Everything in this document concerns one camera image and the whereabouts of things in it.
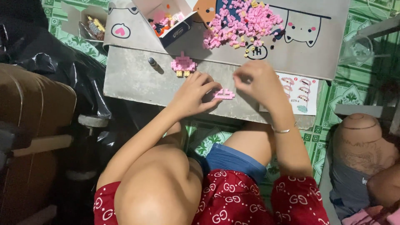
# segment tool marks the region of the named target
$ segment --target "blue shorts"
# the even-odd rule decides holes
[[[256,184],[263,181],[267,169],[257,160],[231,147],[214,143],[200,165],[206,176],[211,170],[224,169],[242,172],[253,178]]]

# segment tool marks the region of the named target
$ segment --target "gray table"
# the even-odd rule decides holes
[[[147,59],[152,57],[160,66],[154,70]],[[136,102],[166,106],[182,85],[184,78],[177,78],[170,64],[173,58],[168,54],[110,46],[107,59],[104,95]],[[235,92],[233,100],[224,100],[218,108],[209,112],[213,115],[246,121],[271,123],[268,112],[259,112],[258,103],[240,91],[236,91],[232,73],[237,66],[216,62],[195,60],[197,70],[207,72],[224,88]],[[315,116],[296,115],[298,127],[313,126]]]

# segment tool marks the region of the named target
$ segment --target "floor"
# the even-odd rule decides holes
[[[65,44],[106,64],[107,57],[94,46],[61,31],[61,23],[67,20],[67,15],[60,9],[61,0],[42,0],[42,2],[49,19],[49,31],[54,36]],[[78,9],[84,9],[89,4],[106,9],[108,5],[108,0],[66,0],[65,2],[76,6]],[[357,30],[382,19],[393,17],[400,12],[400,0],[369,0],[369,3],[373,8],[368,8],[365,0],[351,1],[343,42],[352,38]],[[391,54],[391,57],[339,66],[336,79],[331,83],[331,86],[324,81],[315,124],[312,128],[302,131],[304,144],[308,149],[317,183],[320,181],[324,165],[329,129],[341,122],[333,113],[336,104],[395,104],[394,95],[390,91],[398,90],[398,85],[393,82],[393,76],[400,72],[400,63],[398,63],[399,39],[399,34],[393,33],[374,41],[376,53]],[[386,90],[386,94],[381,94],[381,90]],[[187,126],[190,138],[186,142],[186,148],[194,149],[198,154],[205,156],[213,143],[223,143],[238,128],[238,125],[194,119],[189,121]],[[269,199],[272,182],[278,176],[279,170],[273,161],[268,166],[268,174],[260,186],[266,202]]]

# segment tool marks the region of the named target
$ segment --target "silver bracelet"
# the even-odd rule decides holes
[[[277,133],[277,134],[284,134],[284,133],[287,133],[287,132],[290,131],[290,129],[288,129],[288,130],[283,130],[283,131],[277,131],[277,130],[274,129],[274,126],[273,126],[273,125],[271,125],[271,127],[272,127],[273,131],[274,131],[275,133]]]

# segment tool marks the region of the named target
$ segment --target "small cardboard box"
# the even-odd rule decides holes
[[[159,36],[159,40],[164,48],[192,28],[192,15],[197,12],[192,10],[186,0],[132,0],[132,2],[153,32],[154,30],[148,22],[148,19],[152,19],[157,12],[163,11],[170,15],[179,12],[183,14],[184,18],[182,20],[176,23],[172,28],[165,30],[164,33]]]
[[[89,42],[103,42],[102,40],[92,39],[86,32],[86,30],[79,25],[79,22],[88,26],[88,19],[86,16],[96,18],[106,26],[107,11],[99,6],[89,5],[86,9],[80,11],[72,5],[65,2],[61,2],[61,9],[68,15],[68,21],[63,21],[61,24],[61,30],[77,37],[83,38]]]

